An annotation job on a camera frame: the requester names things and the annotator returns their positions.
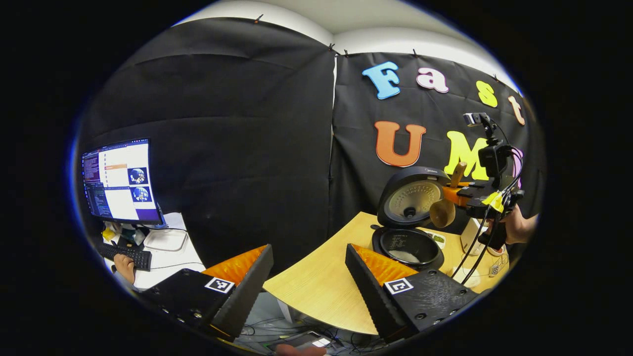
computer monitor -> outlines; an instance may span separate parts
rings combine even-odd
[[[84,153],[82,175],[91,214],[123,224],[162,224],[150,174],[149,138]]]

hand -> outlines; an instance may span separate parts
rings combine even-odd
[[[134,260],[126,255],[117,253],[115,255],[115,267],[123,278],[130,284],[134,284]]]
[[[505,218],[499,222],[506,224],[506,243],[511,245],[513,243],[526,243],[529,241],[532,234],[536,230],[536,222],[538,214],[529,218],[523,218],[521,214],[521,208],[518,205],[514,206],[512,212],[510,212]],[[492,219],[487,219],[489,227],[486,234],[490,234],[494,227]]]
[[[279,345],[275,351],[278,356],[323,356],[325,352],[327,350],[323,347],[312,346],[299,351],[286,344]]]

blue letter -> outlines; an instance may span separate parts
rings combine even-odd
[[[363,75],[369,77],[373,84],[378,89],[378,98],[380,100],[387,99],[390,96],[394,96],[400,92],[400,88],[392,86],[389,82],[394,84],[400,83],[400,79],[394,72],[398,66],[393,62],[385,62],[379,64],[376,67],[367,68],[363,71]]]

letter m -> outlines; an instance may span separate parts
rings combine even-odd
[[[457,163],[466,162],[464,177],[468,177],[472,170],[472,179],[487,181],[486,169],[479,163],[479,150],[487,146],[486,139],[478,138],[473,149],[470,149],[466,136],[461,132],[449,131],[446,135],[451,140],[451,157],[448,160],[448,165],[444,167],[444,171],[447,174],[453,174]]]

keyboard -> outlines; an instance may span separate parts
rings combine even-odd
[[[152,253],[150,251],[140,251],[133,248],[114,246],[107,243],[101,243],[98,251],[103,258],[107,258],[111,261],[115,260],[115,255],[117,253],[126,255],[134,260],[134,267],[140,270],[149,270],[150,262],[152,261]]]

